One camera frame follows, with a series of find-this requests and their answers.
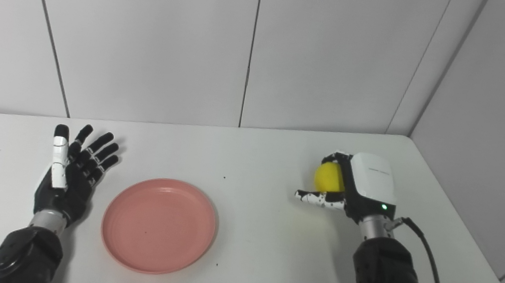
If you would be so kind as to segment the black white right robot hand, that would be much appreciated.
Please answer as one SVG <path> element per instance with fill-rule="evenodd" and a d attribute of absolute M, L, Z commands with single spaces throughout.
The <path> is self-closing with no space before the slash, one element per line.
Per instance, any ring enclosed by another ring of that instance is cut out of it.
<path fill-rule="evenodd" d="M 301 202 L 343 211 L 359 224 L 368 216 L 395 219 L 396 194 L 390 163 L 379 155 L 332 152 L 314 175 L 316 191 L 296 190 Z"/>

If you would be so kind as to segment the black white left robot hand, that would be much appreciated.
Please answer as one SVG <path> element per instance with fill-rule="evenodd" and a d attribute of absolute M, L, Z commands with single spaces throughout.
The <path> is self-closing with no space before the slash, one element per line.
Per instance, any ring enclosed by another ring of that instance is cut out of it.
<path fill-rule="evenodd" d="M 35 214 L 45 210 L 58 212 L 67 226 L 83 218 L 94 189 L 119 160 L 119 145 L 111 132 L 85 145 L 93 131 L 88 124 L 72 140 L 67 125 L 55 128 L 52 164 L 36 189 Z"/>

